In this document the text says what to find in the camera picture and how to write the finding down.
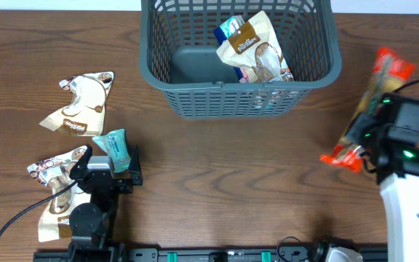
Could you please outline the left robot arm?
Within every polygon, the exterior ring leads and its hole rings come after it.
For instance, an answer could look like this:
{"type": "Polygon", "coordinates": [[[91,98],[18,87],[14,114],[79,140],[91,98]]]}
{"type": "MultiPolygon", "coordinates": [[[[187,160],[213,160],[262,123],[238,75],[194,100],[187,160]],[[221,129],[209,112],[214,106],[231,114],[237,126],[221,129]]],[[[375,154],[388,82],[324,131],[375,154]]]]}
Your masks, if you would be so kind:
{"type": "Polygon", "coordinates": [[[109,156],[94,156],[87,150],[70,171],[70,179],[90,200],[75,207],[70,214],[72,230],[68,248],[69,261],[129,260],[124,244],[113,241],[113,228],[121,194],[131,194],[134,186],[143,184],[139,163],[139,148],[132,149],[127,176],[113,176],[113,161],[109,156]]]}

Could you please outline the orange spaghetti packet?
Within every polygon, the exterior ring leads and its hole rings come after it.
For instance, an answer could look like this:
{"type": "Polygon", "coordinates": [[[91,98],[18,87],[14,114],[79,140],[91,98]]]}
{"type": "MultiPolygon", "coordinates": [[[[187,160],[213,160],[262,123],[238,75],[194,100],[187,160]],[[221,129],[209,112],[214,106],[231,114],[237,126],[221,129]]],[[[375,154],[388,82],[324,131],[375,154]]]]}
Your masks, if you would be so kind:
{"type": "Polygon", "coordinates": [[[356,107],[352,119],[341,135],[331,154],[322,154],[319,160],[326,164],[347,168],[353,172],[362,170],[364,163],[360,156],[362,146],[347,138],[352,126],[361,114],[372,116],[386,92],[393,92],[407,82],[415,70],[415,64],[402,59],[390,47],[381,47],[376,55],[372,78],[367,91],[356,107]]]}

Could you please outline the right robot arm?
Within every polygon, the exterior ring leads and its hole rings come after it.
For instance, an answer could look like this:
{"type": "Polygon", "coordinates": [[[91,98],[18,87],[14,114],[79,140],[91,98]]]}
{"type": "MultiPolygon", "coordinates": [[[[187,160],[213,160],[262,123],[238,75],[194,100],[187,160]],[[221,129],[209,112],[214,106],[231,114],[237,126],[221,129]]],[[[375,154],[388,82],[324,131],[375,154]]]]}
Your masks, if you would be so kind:
{"type": "Polygon", "coordinates": [[[419,261],[419,100],[388,92],[360,113],[346,138],[376,175],[386,211],[389,261],[419,261]]]}

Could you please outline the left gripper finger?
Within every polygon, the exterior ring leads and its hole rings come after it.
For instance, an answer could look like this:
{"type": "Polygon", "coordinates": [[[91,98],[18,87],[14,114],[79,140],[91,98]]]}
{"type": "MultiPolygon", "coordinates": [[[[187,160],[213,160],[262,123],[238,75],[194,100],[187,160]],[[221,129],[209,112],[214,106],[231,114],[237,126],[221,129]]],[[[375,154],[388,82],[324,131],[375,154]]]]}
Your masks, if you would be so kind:
{"type": "Polygon", "coordinates": [[[89,159],[92,157],[92,147],[87,145],[87,149],[81,156],[79,161],[71,168],[70,179],[84,179],[87,176],[87,164],[89,159]]]}
{"type": "Polygon", "coordinates": [[[132,153],[130,154],[128,172],[134,186],[141,186],[143,184],[143,174],[140,167],[138,146],[134,146],[132,153]]]}

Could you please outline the blue tissue multipack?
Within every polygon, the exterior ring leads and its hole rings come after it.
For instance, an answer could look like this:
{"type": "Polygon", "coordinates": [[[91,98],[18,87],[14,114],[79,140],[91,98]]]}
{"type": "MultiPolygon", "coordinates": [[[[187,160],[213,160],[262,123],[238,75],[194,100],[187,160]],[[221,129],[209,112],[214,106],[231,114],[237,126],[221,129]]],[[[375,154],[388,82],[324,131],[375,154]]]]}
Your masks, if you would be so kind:
{"type": "Polygon", "coordinates": [[[244,24],[244,19],[241,15],[234,15],[221,23],[213,34],[219,45],[228,40],[233,33],[235,33],[244,24]]]}

